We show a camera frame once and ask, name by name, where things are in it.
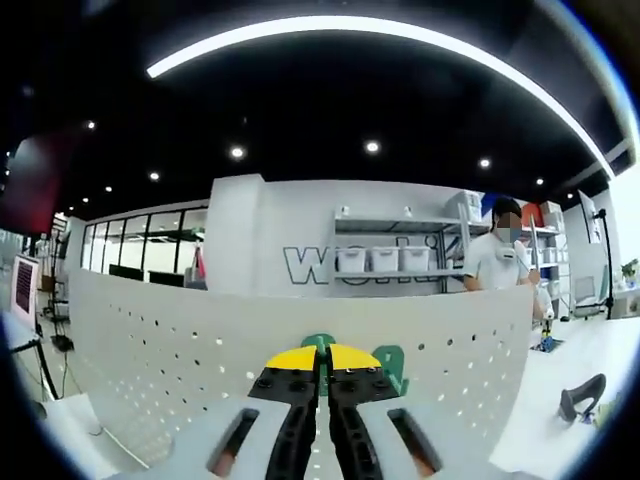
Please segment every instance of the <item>person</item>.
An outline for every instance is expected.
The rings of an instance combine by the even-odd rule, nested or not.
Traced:
[[[539,273],[531,270],[526,249],[518,240],[522,234],[520,205],[512,198],[498,198],[491,216],[491,231],[474,239],[465,254],[465,288],[471,292],[533,285],[535,289]],[[544,317],[535,299],[533,317]]]

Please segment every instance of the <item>white wall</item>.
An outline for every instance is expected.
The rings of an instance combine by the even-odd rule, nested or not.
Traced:
[[[327,247],[336,209],[350,214],[399,217],[405,206],[414,215],[442,215],[458,189],[391,182],[296,181],[265,184],[260,209],[257,293],[274,296],[404,296],[434,293],[433,283],[398,280],[335,282]],[[425,236],[338,237],[336,245],[424,245]]]
[[[640,163],[610,183],[622,265],[640,259]]]
[[[69,244],[67,246],[67,258],[63,269],[68,274],[75,268],[80,268],[82,248],[84,243],[84,227],[87,222],[77,217],[69,217],[67,220],[67,230],[69,233]]]
[[[204,264],[213,293],[254,295],[260,202],[260,175],[214,180],[207,212]]]
[[[264,183],[257,175],[217,179],[207,214],[207,286],[216,293],[269,296],[433,293],[437,285],[413,279],[409,284],[368,280],[332,286],[327,249],[333,241],[334,216],[342,205],[349,205],[353,215],[396,217],[403,215],[405,206],[412,207],[414,215],[442,215],[446,201],[458,191],[365,181]],[[348,237],[343,242],[424,245],[425,236]],[[450,283],[450,290],[461,290],[459,282]]]
[[[611,191],[605,190],[593,197],[593,202],[599,210],[607,210],[607,225],[611,243],[611,260],[614,272],[620,269],[620,242],[618,240],[618,223],[616,212],[611,201]],[[572,282],[584,277],[596,279],[595,291],[600,292],[603,266],[607,263],[606,245],[589,244],[587,227],[585,224],[582,207],[577,205],[564,212],[565,229],[567,233],[567,245],[569,246],[569,266]]]

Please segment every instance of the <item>ceiling light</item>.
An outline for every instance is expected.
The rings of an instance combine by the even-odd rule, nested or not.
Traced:
[[[380,151],[380,144],[374,140],[369,140],[364,144],[364,149],[367,153],[378,153]]]
[[[230,154],[233,158],[235,158],[235,159],[239,160],[239,159],[241,159],[242,157],[244,157],[244,156],[245,156],[246,152],[244,151],[244,149],[243,149],[242,147],[233,147],[233,148],[231,148],[231,150],[229,151],[229,154]]]
[[[240,27],[196,42],[151,65],[147,68],[147,74],[151,78],[156,78],[163,73],[201,55],[230,45],[246,42],[248,40],[284,33],[319,30],[382,33],[409,38],[444,48],[445,50],[449,50],[474,60],[507,77],[509,80],[524,88],[544,103],[558,117],[560,117],[569,126],[569,128],[576,133],[576,135],[578,135],[580,140],[582,140],[592,155],[600,163],[600,166],[605,171],[609,179],[613,179],[615,177],[611,166],[587,131],[555,98],[540,87],[540,85],[535,83],[526,75],[520,73],[512,66],[484,50],[479,49],[478,47],[474,47],[473,45],[463,42],[457,38],[418,27],[416,25],[409,25],[381,18],[354,17],[347,15],[292,17],[280,20],[271,20],[268,22]]]

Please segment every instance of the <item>black object on floor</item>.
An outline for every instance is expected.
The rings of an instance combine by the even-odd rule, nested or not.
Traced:
[[[66,335],[52,335],[51,343],[61,353],[66,353],[74,349],[73,340]]]
[[[40,402],[33,402],[33,410],[40,420],[45,420],[47,418],[47,410]]]

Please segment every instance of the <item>white perforated panel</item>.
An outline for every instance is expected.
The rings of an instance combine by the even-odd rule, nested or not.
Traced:
[[[237,298],[77,271],[72,369],[103,424],[153,465],[174,432],[213,400],[246,395],[269,358],[308,335],[329,333],[369,352],[399,345],[407,395],[441,402],[481,439],[488,457],[519,389],[531,304],[528,287],[406,298]],[[323,406],[307,477],[340,478]]]

